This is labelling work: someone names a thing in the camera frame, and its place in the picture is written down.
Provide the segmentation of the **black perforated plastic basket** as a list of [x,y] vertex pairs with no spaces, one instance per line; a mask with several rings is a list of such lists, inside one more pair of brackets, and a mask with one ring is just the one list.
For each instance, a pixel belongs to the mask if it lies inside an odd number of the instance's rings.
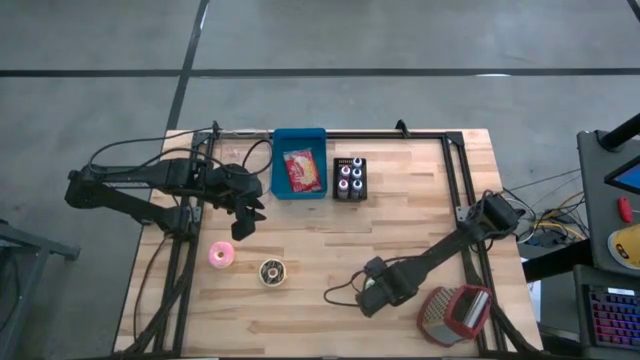
[[[352,159],[353,158],[335,158],[333,160],[333,198],[337,201],[343,201],[343,202],[362,202],[365,201],[367,199],[367,191],[368,191],[368,185],[367,185],[367,163],[366,160],[364,158],[363,159],[363,166],[360,168],[363,172],[362,175],[362,179],[361,181],[363,182],[364,185],[364,189],[363,189],[363,194],[362,197],[360,199],[352,199],[350,196],[350,192],[349,192],[349,197],[347,199],[339,199],[337,197],[337,185],[338,182],[342,179],[340,176],[340,169],[343,166],[349,166],[351,168],[351,172],[353,169],[352,167]],[[350,184],[350,190],[351,190],[351,183],[353,181],[352,178],[350,178],[349,180],[349,184]]]

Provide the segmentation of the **blue plastic bin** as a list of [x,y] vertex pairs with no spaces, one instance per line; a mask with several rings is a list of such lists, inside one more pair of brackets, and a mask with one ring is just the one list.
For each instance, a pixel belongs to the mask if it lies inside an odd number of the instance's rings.
[[[280,128],[272,133],[271,193],[278,200],[322,199],[327,193],[327,132],[324,128]],[[309,149],[317,166],[321,189],[294,192],[285,165],[284,153]]]

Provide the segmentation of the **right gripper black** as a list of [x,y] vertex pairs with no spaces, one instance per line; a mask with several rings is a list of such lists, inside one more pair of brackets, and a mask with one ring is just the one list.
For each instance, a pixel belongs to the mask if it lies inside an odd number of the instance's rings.
[[397,307],[412,298],[422,283],[417,265],[396,263],[374,278],[371,290],[357,292],[355,300],[361,312],[371,318],[386,305]]

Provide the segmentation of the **clear plastic bin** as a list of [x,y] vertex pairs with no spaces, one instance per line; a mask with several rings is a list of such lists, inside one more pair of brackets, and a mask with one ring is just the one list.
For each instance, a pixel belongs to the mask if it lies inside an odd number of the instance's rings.
[[262,183],[263,196],[271,192],[273,147],[267,130],[241,129],[224,131],[216,151],[223,163],[237,163],[256,173]]

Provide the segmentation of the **grey metal stand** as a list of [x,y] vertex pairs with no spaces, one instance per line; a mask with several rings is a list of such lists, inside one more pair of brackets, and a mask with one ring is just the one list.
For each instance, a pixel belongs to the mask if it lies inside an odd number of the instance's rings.
[[75,261],[69,246],[19,230],[0,220],[0,360],[12,360],[26,324],[32,298],[50,255]]

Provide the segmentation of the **red metal box grater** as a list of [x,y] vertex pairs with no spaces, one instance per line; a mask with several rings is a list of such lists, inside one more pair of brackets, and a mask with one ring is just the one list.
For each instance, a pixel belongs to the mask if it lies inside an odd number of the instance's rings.
[[449,348],[477,337],[491,305],[492,293],[486,287],[437,287],[421,306],[416,326],[428,342]]

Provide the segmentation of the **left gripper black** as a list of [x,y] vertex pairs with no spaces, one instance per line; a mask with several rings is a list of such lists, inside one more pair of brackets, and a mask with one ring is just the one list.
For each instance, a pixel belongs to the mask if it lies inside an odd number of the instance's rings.
[[235,209],[236,221],[231,225],[232,239],[241,241],[255,232],[255,222],[266,220],[265,209],[259,200],[262,183],[256,175],[239,164],[208,170],[205,175],[203,199],[214,207]]

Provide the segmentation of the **grey equipment cart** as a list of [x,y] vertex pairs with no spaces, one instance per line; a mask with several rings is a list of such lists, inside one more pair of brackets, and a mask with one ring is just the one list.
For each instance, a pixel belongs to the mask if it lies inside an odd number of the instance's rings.
[[640,195],[605,183],[607,175],[640,156],[640,139],[629,140],[619,152],[609,152],[600,146],[594,132],[580,132],[577,144],[593,260],[591,266],[577,265],[573,269],[582,356],[600,360],[640,360],[640,350],[596,345],[592,339],[594,328],[588,296],[588,290],[593,286],[640,292],[640,270],[629,269],[617,262],[607,243],[611,233],[627,226],[620,219],[617,199],[626,197],[633,209],[640,210]]

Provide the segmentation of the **red butter popcorn bag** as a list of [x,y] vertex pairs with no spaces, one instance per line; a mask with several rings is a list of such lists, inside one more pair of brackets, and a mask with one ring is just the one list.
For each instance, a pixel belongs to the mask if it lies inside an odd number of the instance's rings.
[[322,189],[318,167],[310,148],[283,154],[293,192],[317,192]]

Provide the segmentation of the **black aluminium rig frame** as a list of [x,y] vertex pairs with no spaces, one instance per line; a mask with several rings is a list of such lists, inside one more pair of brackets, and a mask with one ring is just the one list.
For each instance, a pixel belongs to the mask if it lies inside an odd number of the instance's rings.
[[[167,321],[163,349],[180,339],[183,357],[377,357],[442,356],[415,320],[429,291],[465,280],[454,257],[431,272],[418,294],[371,318],[353,307],[349,280],[373,257],[424,251],[455,227],[455,209],[484,189],[499,190],[486,130],[333,131],[327,155],[369,162],[368,197],[360,203],[331,196],[311,200],[263,197],[266,220],[235,244],[234,262],[216,269],[208,251],[230,239],[232,217],[206,208],[196,253],[187,316]],[[259,279],[268,259],[286,266],[278,287]]]

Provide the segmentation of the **black post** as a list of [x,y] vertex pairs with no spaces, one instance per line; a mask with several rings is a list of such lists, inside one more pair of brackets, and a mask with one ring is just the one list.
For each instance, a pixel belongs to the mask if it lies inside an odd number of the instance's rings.
[[612,131],[606,132],[602,130],[596,131],[596,137],[599,145],[610,152],[618,152],[622,150],[623,145],[636,135],[640,134],[640,112],[631,117],[629,120],[616,127]]

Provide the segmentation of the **chocolate frosted donut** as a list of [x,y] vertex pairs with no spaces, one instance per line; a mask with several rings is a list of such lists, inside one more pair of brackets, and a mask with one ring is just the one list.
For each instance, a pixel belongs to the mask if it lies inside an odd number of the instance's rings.
[[268,259],[259,267],[259,279],[267,287],[278,287],[287,277],[285,264],[278,259]]

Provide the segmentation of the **backlit rainbow keyboard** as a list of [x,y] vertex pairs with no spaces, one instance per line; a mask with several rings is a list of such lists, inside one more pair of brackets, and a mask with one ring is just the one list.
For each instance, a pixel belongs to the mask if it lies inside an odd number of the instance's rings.
[[590,285],[585,289],[591,343],[640,352],[640,291]]

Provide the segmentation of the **yellow round object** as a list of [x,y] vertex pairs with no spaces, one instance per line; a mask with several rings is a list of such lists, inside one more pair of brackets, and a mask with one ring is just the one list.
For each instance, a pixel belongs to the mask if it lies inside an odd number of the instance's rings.
[[607,246],[611,256],[620,265],[640,271],[640,224],[612,232]]

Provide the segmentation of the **tablet with blue screen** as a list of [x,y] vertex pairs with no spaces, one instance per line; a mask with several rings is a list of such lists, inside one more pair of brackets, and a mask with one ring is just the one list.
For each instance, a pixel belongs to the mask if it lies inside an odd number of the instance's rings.
[[605,176],[607,185],[640,195],[640,155]]

